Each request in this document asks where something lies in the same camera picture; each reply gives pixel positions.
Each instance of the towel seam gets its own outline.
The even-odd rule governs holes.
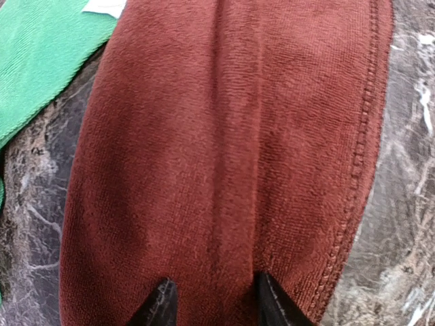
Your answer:
[[[366,134],[368,131],[368,123],[369,123],[369,113],[372,109],[372,104],[375,99],[375,83],[377,80],[377,56],[379,55],[379,7],[378,0],[370,0],[370,49],[368,52],[368,68],[367,68],[367,77],[366,83],[364,86],[364,93],[362,96],[362,112],[360,114],[360,123],[358,126],[358,136],[355,144],[355,149],[353,151],[353,163],[351,169],[351,180],[349,182],[349,195],[345,204],[344,213],[345,218],[344,221],[341,222],[340,230],[335,234],[334,244],[330,251],[328,263],[324,268],[324,271],[321,275],[321,279],[317,285],[315,290],[315,294],[311,299],[311,303],[308,309],[308,315],[312,316],[313,319],[317,320],[321,318],[321,315],[329,302],[329,295],[323,295],[325,292],[331,292],[333,290],[334,285],[331,285],[331,276],[334,274],[337,267],[337,264],[341,265],[341,268],[344,266],[343,261],[339,261],[337,259],[343,253],[343,250],[348,250],[343,248],[345,244],[345,240],[347,240],[346,235],[351,231],[351,217],[355,212],[355,201],[358,198],[357,192],[360,188],[360,177],[362,174],[362,170],[364,167],[364,159],[366,154]],[[358,146],[362,146],[362,150],[358,151]]]

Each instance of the microfiber towel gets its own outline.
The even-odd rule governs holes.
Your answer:
[[[116,19],[82,13],[86,2],[7,0],[0,8],[0,149],[113,33]]]
[[[390,0],[128,0],[73,163],[64,326],[124,326],[163,278],[180,326],[256,325],[267,272],[314,323],[381,134]]]

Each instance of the green towel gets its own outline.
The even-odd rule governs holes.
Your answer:
[[[87,1],[7,0],[0,8],[0,149],[112,34],[116,19],[81,12]]]

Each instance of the marble surface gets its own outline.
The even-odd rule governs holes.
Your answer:
[[[435,326],[435,2],[394,9],[375,184],[322,326]],[[5,150],[0,326],[60,325],[66,186],[100,56]]]

